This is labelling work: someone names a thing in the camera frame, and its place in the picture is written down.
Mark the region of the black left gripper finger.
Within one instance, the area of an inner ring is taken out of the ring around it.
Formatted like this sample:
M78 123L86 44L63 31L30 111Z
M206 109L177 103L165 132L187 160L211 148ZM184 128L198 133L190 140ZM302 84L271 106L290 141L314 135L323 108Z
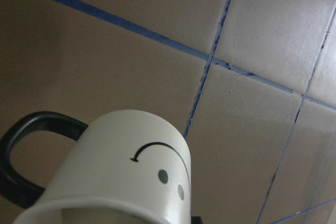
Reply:
M191 224L202 224L202 218L200 216L191 216Z

